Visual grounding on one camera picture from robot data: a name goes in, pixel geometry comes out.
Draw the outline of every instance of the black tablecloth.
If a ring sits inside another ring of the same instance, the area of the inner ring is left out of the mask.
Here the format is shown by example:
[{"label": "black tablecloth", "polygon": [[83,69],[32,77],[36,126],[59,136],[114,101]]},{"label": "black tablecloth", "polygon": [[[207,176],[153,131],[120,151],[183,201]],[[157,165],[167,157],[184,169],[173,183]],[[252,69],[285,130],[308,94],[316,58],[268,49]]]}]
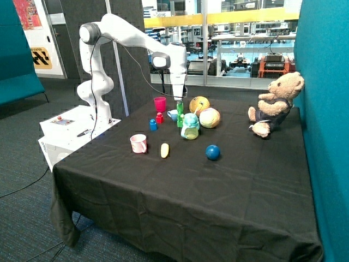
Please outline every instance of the black tablecloth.
[{"label": "black tablecloth", "polygon": [[[167,115],[151,132],[149,103],[55,165],[50,216],[63,241],[79,239],[76,211],[177,261],[320,260],[299,110],[264,140],[248,131],[248,104],[210,102],[221,122],[195,140],[183,139]],[[147,135],[147,154],[132,152],[134,134]],[[170,156],[162,159],[165,142]],[[205,156],[211,144],[220,147],[217,161]]]}]

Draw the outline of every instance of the glass window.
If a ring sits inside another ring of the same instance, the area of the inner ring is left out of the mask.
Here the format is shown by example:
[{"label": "glass window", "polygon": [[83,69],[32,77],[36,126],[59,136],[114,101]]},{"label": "glass window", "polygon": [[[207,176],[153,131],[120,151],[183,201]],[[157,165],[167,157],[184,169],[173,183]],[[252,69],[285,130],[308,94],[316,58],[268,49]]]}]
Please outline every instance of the glass window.
[{"label": "glass window", "polygon": [[[188,85],[266,88],[295,70],[295,2],[300,6],[302,0],[143,0],[143,6],[154,22],[145,18],[152,37],[164,45],[186,46]],[[154,32],[157,27],[162,30]],[[162,78],[152,70],[152,81],[169,81],[166,73]]]}]

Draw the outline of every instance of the white box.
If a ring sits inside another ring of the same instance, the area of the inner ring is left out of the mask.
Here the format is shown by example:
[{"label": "white box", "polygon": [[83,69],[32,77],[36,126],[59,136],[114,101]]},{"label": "white box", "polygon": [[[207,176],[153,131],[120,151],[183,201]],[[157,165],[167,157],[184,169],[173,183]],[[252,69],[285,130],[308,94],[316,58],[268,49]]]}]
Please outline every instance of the white box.
[{"label": "white box", "polygon": [[[53,166],[91,141],[91,131],[94,129],[94,116],[90,115],[90,106],[79,105],[48,120],[40,122],[44,136],[39,144],[52,172]],[[105,126],[99,126],[92,134],[92,139],[107,131],[120,122],[114,119]]]}]

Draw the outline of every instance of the pink cup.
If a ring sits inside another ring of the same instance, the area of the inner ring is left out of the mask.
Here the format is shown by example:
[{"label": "pink cup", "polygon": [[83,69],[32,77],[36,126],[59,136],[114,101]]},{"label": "pink cup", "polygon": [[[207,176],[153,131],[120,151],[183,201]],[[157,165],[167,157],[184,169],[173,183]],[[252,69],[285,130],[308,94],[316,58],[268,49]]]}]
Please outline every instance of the pink cup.
[{"label": "pink cup", "polygon": [[155,108],[157,112],[165,112],[166,110],[166,97],[155,97],[154,98]]},{"label": "pink cup", "polygon": [[147,150],[147,137],[142,134],[133,135],[130,138],[133,152],[145,153]]}]

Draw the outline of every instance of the sippy cup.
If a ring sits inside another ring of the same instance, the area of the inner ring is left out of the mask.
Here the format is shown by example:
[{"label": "sippy cup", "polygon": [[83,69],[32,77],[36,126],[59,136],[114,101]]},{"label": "sippy cup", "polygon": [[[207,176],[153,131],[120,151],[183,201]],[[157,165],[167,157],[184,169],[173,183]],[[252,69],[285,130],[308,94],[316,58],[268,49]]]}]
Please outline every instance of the sippy cup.
[{"label": "sippy cup", "polygon": [[200,129],[200,124],[198,118],[193,113],[188,113],[184,115],[183,128],[180,135],[186,139],[196,139],[198,136],[198,130]]}]

